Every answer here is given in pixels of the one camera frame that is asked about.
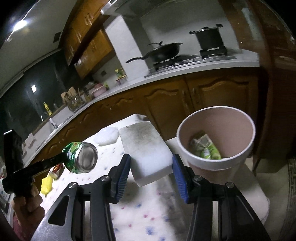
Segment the left hand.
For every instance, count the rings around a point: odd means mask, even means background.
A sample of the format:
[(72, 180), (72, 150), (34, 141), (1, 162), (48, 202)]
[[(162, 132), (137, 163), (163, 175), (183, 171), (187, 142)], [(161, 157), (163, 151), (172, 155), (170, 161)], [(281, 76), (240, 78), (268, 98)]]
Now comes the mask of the left hand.
[(33, 184), (31, 196), (14, 197), (11, 202), (14, 210), (13, 230), (20, 240), (31, 240), (34, 232), (45, 216), (45, 210), (41, 207), (43, 202), (39, 190)]

